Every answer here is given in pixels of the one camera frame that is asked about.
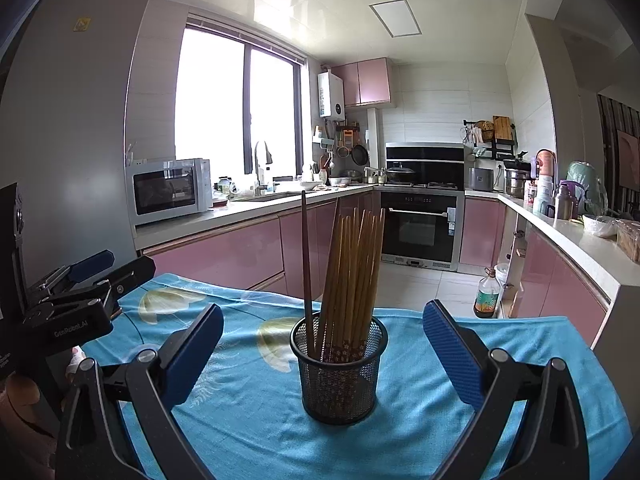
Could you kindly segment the left hand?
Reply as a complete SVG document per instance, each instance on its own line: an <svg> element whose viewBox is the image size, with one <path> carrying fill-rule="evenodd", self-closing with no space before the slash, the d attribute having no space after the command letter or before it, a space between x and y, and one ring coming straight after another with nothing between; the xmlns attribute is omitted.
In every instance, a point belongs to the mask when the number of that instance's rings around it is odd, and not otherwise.
<svg viewBox="0 0 640 480"><path fill-rule="evenodd" d="M43 356L19 360L1 389L1 452L42 478L54 475L58 416L46 409L60 393Z"/></svg>

